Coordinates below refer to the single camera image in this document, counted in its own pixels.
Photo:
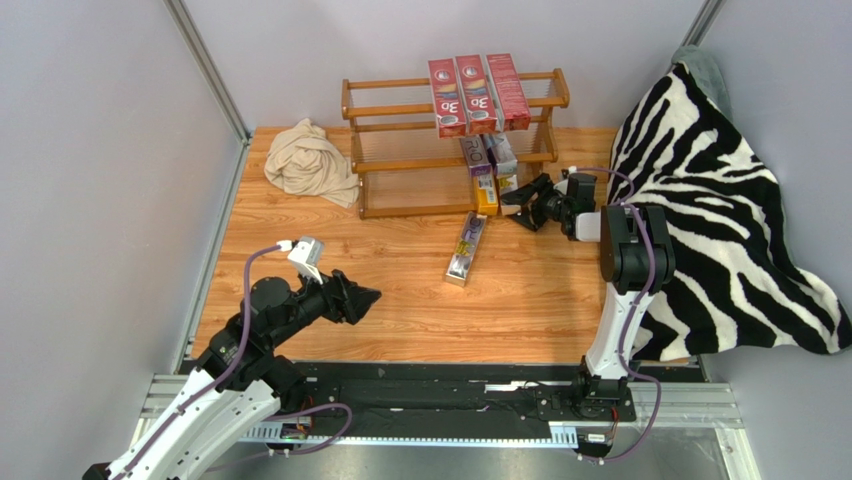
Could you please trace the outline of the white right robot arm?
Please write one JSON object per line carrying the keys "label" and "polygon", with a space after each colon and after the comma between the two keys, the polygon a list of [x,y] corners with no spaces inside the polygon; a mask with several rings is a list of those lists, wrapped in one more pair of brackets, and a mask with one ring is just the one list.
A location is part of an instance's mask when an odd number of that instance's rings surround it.
{"label": "white right robot arm", "polygon": [[676,270],[663,208],[625,202],[599,206],[596,182],[588,173],[565,170],[558,182],[542,173],[500,196],[510,219],[526,229],[536,232],[552,221],[569,240],[599,247],[606,285],[601,319],[570,386],[537,388],[547,419],[634,419],[631,349],[654,296]]}

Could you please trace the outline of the silver gold toothpaste box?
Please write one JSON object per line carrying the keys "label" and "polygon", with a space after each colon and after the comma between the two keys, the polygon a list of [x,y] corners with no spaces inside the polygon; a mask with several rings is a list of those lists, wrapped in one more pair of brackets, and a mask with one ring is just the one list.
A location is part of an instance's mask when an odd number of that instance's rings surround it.
{"label": "silver gold toothpaste box", "polygon": [[515,192],[518,189],[517,174],[497,175],[496,184],[499,194],[500,214],[502,216],[510,216],[518,213],[521,207],[517,204],[509,203],[504,199],[505,195]]}
{"label": "silver gold toothpaste box", "polygon": [[444,274],[446,282],[460,287],[467,284],[486,223],[486,215],[476,212],[467,214]]}

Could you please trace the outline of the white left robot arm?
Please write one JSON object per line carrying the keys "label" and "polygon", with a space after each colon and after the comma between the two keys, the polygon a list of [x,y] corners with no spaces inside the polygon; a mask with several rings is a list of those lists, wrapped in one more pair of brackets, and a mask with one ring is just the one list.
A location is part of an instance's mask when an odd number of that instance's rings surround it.
{"label": "white left robot arm", "polygon": [[215,334],[171,404],[118,459],[97,463],[86,479],[198,479],[259,422],[294,416],[306,377],[276,349],[319,319],[357,324],[381,298],[340,270],[293,290],[265,277],[249,304]]}

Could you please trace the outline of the red 3D toothpaste box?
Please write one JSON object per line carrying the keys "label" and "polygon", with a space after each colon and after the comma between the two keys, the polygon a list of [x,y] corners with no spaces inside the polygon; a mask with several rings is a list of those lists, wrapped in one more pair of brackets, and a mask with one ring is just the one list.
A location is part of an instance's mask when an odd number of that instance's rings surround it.
{"label": "red 3D toothpaste box", "polygon": [[442,139],[464,137],[467,122],[454,60],[429,60],[428,69],[438,136]]}
{"label": "red 3D toothpaste box", "polygon": [[498,115],[480,55],[455,57],[469,136],[497,131]]}

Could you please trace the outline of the orange toothpaste box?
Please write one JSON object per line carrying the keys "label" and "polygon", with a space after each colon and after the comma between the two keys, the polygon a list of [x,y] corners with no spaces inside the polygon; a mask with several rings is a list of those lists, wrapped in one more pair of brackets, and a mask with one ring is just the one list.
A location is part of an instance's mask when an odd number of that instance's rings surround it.
{"label": "orange toothpaste box", "polygon": [[499,200],[492,175],[478,175],[472,178],[476,212],[479,215],[496,216],[499,214]]}

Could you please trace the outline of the silver purple R&O toothpaste box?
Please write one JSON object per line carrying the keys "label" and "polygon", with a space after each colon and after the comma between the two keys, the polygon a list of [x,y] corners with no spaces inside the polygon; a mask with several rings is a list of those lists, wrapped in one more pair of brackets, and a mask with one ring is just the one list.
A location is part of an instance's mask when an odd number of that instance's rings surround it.
{"label": "silver purple R&O toothpaste box", "polygon": [[518,160],[505,133],[484,134],[489,162],[496,176],[512,176],[518,171]]}

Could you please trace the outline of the silver blue Sensitive toothpaste box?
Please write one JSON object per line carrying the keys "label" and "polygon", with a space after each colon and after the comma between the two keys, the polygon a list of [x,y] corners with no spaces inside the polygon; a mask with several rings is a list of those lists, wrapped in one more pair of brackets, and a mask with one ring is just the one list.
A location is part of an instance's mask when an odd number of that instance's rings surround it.
{"label": "silver blue Sensitive toothpaste box", "polygon": [[468,173],[472,178],[490,176],[492,174],[492,166],[481,136],[463,137],[459,140],[459,144],[465,158]]}

